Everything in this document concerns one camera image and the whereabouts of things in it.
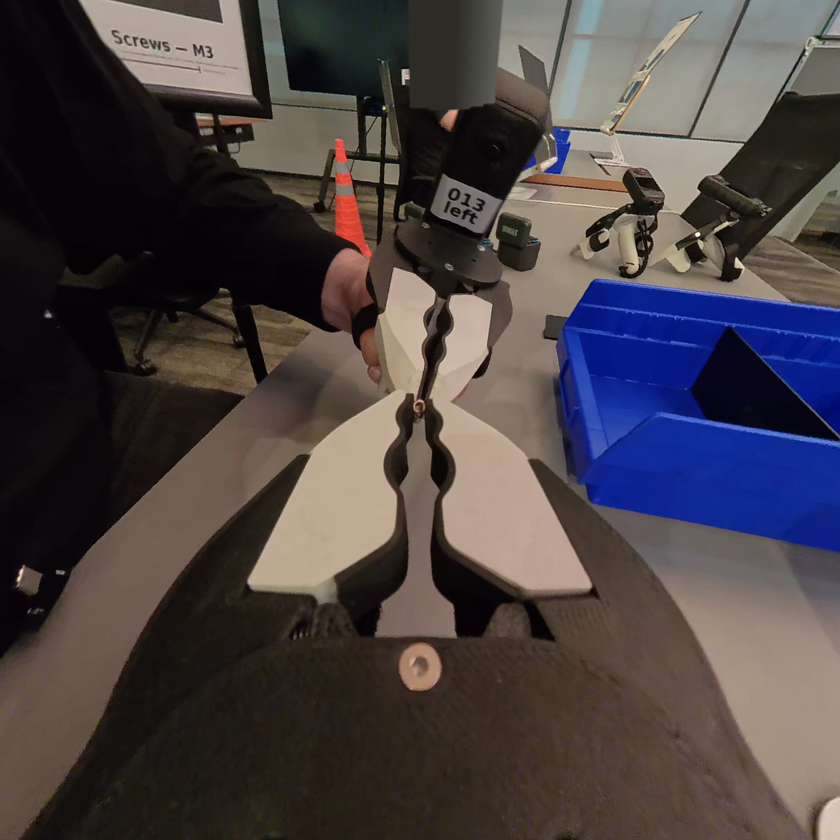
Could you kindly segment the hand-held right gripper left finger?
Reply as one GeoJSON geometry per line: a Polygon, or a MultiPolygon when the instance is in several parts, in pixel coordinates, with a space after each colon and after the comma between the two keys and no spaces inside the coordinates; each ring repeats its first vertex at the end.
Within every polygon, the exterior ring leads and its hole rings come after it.
{"type": "Polygon", "coordinates": [[[311,451],[249,575],[251,591],[339,603],[357,621],[400,588],[414,403],[412,393],[391,393],[311,451]]]}

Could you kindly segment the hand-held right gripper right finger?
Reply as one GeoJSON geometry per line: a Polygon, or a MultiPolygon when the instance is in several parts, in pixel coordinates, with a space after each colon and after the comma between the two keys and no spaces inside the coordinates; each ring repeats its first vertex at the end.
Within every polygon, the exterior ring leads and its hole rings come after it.
{"type": "Polygon", "coordinates": [[[594,585],[531,460],[449,402],[426,404],[437,488],[430,559],[455,629],[484,631],[499,606],[593,595],[594,585]]]}

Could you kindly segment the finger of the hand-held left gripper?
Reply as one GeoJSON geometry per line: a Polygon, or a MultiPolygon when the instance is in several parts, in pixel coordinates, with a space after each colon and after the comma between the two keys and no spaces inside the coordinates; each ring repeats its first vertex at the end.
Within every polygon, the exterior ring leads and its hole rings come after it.
{"type": "Polygon", "coordinates": [[[437,302],[435,290],[420,276],[393,269],[385,309],[375,326],[381,394],[400,391],[416,396],[421,382],[427,381],[427,321],[437,302]]]}
{"type": "Polygon", "coordinates": [[[446,300],[434,322],[427,350],[427,397],[458,397],[485,362],[490,302],[470,294],[446,300]]]}

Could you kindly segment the person's left forearm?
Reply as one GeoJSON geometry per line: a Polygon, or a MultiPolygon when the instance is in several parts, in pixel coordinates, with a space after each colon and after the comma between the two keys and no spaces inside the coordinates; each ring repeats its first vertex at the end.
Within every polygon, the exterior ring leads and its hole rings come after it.
{"type": "Polygon", "coordinates": [[[166,124],[129,139],[105,209],[90,222],[100,255],[149,251],[250,303],[338,331],[322,318],[329,264],[350,242],[259,177],[166,124]]]}

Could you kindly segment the black board on stand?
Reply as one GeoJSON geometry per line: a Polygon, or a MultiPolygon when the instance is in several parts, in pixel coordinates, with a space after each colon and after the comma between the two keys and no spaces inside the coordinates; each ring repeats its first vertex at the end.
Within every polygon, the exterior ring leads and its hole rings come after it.
{"type": "MultiPolygon", "coordinates": [[[[518,49],[525,81],[541,90],[548,98],[549,86],[544,63],[523,45],[520,45],[518,49]]],[[[553,135],[553,117],[549,108],[546,111],[541,140],[534,152],[534,163],[525,165],[518,180],[524,182],[529,177],[544,174],[556,164],[557,160],[557,141],[553,135]]]]}

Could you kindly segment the brown background table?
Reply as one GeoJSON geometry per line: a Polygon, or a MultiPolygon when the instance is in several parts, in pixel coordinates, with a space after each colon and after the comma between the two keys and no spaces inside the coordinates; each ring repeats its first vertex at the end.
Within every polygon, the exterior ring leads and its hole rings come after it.
{"type": "Polygon", "coordinates": [[[598,192],[628,194],[627,188],[621,181],[614,181],[609,178],[580,177],[545,172],[530,175],[524,179],[524,182],[528,184],[563,186],[598,192]]]}

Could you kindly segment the black battery charger case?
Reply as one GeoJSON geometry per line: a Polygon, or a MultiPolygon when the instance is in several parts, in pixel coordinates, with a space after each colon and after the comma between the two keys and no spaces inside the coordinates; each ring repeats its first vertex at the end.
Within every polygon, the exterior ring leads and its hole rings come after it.
{"type": "Polygon", "coordinates": [[[496,234],[497,257],[504,267],[526,272],[536,266],[541,242],[532,235],[531,219],[513,213],[500,213],[496,234]]]}

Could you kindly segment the black easel stand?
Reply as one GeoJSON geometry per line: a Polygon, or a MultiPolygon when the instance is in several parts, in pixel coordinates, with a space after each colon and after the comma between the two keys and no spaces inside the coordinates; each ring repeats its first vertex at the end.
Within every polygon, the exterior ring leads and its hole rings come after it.
{"type": "Polygon", "coordinates": [[[376,60],[377,75],[381,92],[373,96],[358,96],[355,104],[357,146],[346,154],[350,172],[355,163],[364,162],[376,165],[377,177],[373,183],[375,194],[375,242],[379,244],[385,231],[387,167],[400,171],[402,146],[394,100],[393,74],[388,59],[376,60]],[[379,148],[369,148],[370,131],[379,129],[379,148]]]}

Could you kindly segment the orange traffic cone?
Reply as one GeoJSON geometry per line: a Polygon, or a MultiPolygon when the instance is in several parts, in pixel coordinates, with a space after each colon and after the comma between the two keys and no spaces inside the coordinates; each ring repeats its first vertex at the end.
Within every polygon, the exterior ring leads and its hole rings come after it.
{"type": "Polygon", "coordinates": [[[365,258],[371,257],[355,197],[350,165],[341,139],[334,141],[334,228],[335,234],[350,242],[365,258]]]}

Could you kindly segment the spare hand-held gripper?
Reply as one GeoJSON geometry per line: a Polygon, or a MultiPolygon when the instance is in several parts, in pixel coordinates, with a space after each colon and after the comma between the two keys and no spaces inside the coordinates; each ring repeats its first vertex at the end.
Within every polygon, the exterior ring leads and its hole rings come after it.
{"type": "Polygon", "coordinates": [[[630,202],[589,226],[574,252],[591,259],[605,250],[614,235],[622,258],[618,274],[634,279],[643,274],[654,248],[658,215],[665,207],[665,193],[648,169],[630,167],[623,175],[630,202]]]}
{"type": "Polygon", "coordinates": [[[733,282],[740,278],[743,271],[739,245],[735,242],[724,244],[719,234],[744,219],[765,218],[773,208],[740,190],[720,174],[704,177],[698,185],[698,191],[700,196],[721,205],[723,212],[667,247],[657,261],[667,262],[681,274],[695,264],[710,261],[720,270],[719,281],[733,282]]]}

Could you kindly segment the background instruction stand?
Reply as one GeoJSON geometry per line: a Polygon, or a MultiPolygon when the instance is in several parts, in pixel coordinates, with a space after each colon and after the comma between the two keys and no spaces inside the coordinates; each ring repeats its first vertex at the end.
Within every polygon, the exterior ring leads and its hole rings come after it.
{"type": "Polygon", "coordinates": [[[621,145],[617,138],[617,131],[623,124],[627,114],[635,102],[639,99],[642,91],[648,84],[657,65],[668,54],[668,52],[685,36],[688,29],[698,20],[702,12],[697,12],[681,18],[672,27],[665,37],[656,45],[644,63],[634,72],[626,87],[618,99],[614,109],[609,113],[600,128],[598,129],[610,143],[610,153],[607,156],[593,156],[595,162],[605,170],[618,167],[628,167],[621,145]]]}

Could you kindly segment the blue plastic bin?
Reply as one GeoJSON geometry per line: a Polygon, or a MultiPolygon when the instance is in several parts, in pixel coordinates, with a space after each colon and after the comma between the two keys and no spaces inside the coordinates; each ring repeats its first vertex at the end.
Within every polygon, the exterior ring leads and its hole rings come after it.
{"type": "Polygon", "coordinates": [[[839,431],[837,309],[598,279],[556,346],[571,470],[597,505],[837,551],[838,441],[714,423],[690,393],[726,327],[839,431]]]}

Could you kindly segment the black office chair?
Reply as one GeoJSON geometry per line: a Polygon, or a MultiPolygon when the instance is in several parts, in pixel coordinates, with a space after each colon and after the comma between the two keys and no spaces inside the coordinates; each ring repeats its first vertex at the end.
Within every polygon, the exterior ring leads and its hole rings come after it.
{"type": "Polygon", "coordinates": [[[145,353],[154,332],[163,319],[177,323],[186,314],[230,331],[234,347],[246,350],[256,383],[268,375],[252,307],[220,288],[186,289],[180,281],[162,275],[150,252],[133,260],[113,255],[88,275],[66,269],[59,288],[60,308],[79,319],[75,334],[81,348],[107,371],[154,375],[157,367],[145,353]],[[129,360],[113,331],[109,314],[114,308],[148,312],[129,360]]]}

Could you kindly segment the black bin divider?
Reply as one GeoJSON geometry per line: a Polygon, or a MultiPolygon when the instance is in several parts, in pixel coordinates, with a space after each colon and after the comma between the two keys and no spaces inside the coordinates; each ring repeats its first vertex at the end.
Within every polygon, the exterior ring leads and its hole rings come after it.
{"type": "Polygon", "coordinates": [[[838,432],[732,327],[726,327],[690,387],[707,420],[777,434],[838,441],[838,432]]]}

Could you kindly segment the white sign with black pattern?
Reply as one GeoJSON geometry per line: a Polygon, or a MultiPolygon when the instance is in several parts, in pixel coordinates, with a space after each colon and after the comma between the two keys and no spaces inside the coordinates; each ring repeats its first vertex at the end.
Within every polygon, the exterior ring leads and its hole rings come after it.
{"type": "Polygon", "coordinates": [[[257,1],[82,1],[99,36],[168,109],[271,119],[257,1]]]}

